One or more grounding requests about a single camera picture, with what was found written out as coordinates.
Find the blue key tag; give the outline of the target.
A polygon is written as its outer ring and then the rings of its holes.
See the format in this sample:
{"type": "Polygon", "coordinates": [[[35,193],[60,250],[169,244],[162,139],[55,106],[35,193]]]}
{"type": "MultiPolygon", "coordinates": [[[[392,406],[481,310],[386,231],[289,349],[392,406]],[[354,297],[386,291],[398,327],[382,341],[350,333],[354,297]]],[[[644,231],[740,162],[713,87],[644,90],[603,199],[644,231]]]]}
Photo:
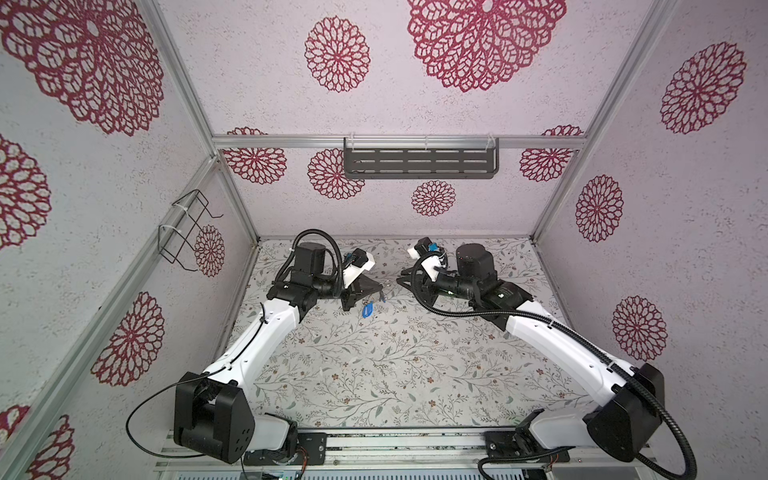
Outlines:
{"type": "Polygon", "coordinates": [[[363,318],[368,318],[368,317],[370,317],[373,314],[373,312],[374,312],[374,303],[373,302],[369,302],[369,303],[365,304],[364,307],[363,307],[362,317],[363,318]]]}

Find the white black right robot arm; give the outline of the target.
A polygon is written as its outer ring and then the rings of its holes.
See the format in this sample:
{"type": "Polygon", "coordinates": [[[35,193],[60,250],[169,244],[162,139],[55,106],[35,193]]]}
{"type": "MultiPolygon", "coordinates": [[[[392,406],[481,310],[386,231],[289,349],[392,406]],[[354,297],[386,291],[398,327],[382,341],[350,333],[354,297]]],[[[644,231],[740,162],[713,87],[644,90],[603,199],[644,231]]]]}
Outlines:
{"type": "Polygon", "coordinates": [[[478,243],[460,245],[451,269],[445,250],[429,238],[408,250],[414,266],[402,270],[398,283],[429,309],[439,296],[463,299],[476,314],[498,329],[533,346],[575,380],[595,402],[589,413],[574,408],[536,411],[518,427],[518,436],[535,451],[560,447],[597,447],[610,457],[631,462],[662,423],[618,371],[624,369],[656,400],[664,395],[664,379],[655,368],[610,356],[606,362],[573,339],[525,289],[499,278],[492,254],[478,243]]]}

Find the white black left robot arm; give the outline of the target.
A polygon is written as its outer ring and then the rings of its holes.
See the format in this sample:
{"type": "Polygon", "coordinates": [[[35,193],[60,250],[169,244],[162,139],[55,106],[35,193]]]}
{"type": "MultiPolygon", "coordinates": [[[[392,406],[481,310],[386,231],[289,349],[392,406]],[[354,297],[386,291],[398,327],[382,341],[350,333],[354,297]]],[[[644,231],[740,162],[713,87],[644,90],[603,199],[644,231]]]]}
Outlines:
{"type": "Polygon", "coordinates": [[[381,284],[366,275],[374,264],[373,255],[360,248],[343,255],[316,242],[293,246],[286,271],[276,276],[251,325],[202,373],[188,372],[176,385],[175,444],[227,464],[254,452],[279,463],[294,460],[296,424],[276,414],[254,414],[254,382],[318,301],[337,299],[348,312],[380,292],[381,284]]]}

